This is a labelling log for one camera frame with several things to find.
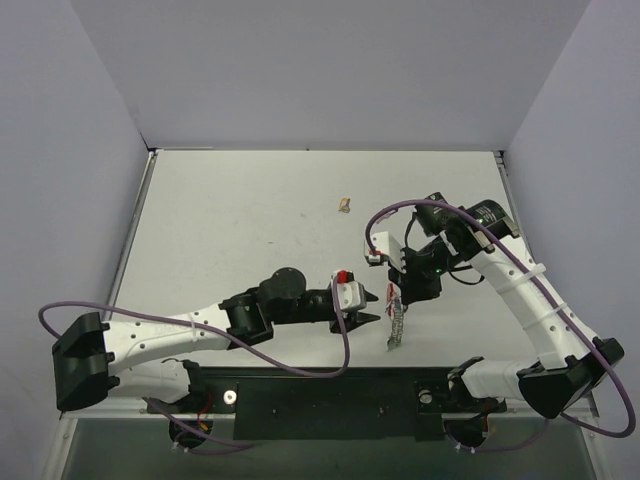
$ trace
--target glass panel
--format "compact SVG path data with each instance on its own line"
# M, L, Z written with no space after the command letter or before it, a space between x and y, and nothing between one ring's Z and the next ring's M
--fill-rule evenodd
M512 445L539 418L496 418L486 444ZM220 425L217 430L224 430ZM101 479L594 479L579 428L561 420L534 445L501 454L456 453L448 440L273 441L222 457L172 452L162 419L81 419L63 478Z

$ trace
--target white wall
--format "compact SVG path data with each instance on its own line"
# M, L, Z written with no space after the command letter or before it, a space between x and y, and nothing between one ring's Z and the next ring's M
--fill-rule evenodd
M507 151L525 231L572 307L626 349L640 410L640 2L593 0ZM625 425L611 383L602 424ZM607 441L616 478L637 478L640 435Z
M152 147L504 149L588 0L71 0Z
M18 480L39 477L57 418L38 307L106 298L146 149L67 0L1 11L0 477Z

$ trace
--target white table surface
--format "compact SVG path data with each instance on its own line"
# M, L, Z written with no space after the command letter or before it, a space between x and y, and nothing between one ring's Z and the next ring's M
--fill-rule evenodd
M292 266L307 288L324 288L350 269L384 299L387 271L363 256L367 220L391 203L441 191L452 204L485 198L508 211L490 152L160 151L116 304L174 315L218 303ZM351 213L338 212L342 197ZM400 241L411 215L378 226ZM416 225L412 247L427 242ZM463 272L477 278L476 272ZM349 334L352 366L450 366L475 355L535 358L533 347L488 283L443 277L439 299L414 304L401 348L386 350L384 301L367 312L382 319ZM339 335L327 324L277 326L258 348L298 366L338 366ZM201 365L263 366L242 351L184 355Z

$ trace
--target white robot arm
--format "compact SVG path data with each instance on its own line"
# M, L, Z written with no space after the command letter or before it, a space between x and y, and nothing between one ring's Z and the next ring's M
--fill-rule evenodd
M439 193L432 200L444 202ZM567 307L536 264L511 219L495 202L485 200L466 210L528 267L522 272L504 252L491 245L482 232L474 231L459 218L437 207L417 207L414 215L427 235L436 238L420 251L401 248L388 232L372 237L375 250L365 244L370 265L388 263L390 279L402 290L405 305L429 300L440 294L440 275L461 261L468 261L500 295L528 335L537 360L491 361L474 358L450 374L453 395L473 399L525 400L547 418L555 418L588 393L604 376L590 350L560 318L563 310L587 339L611 364L624 351L615 339L600 340L596 333ZM551 293L554 308L533 284L536 277Z
M336 271L334 277L347 332L380 318L361 312L378 298L353 273ZM236 348L231 339L255 345L273 338L274 325L326 321L330 332L341 333L331 288L306 290L304 275L294 268L282 268L258 287L206 308L169 318L143 317L103 322L93 312L64 332L53 347L59 410L86 408L107 395L174 403L189 393L190 379L182 364L169 357Z

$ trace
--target red wire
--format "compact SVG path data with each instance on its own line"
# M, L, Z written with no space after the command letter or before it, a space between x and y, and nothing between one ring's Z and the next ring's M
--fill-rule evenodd
M200 410L200 411L198 412L198 424L199 424L200 426L203 426L203 425L204 425L204 424L200 421L200 415L202 415L203 413L206 413L206 411L207 411L207 410L209 410L209 409L211 408L211 404L212 404L212 403L213 403L213 395L209 394L209 395L207 396L207 404L205 405L205 407L204 407L202 410Z

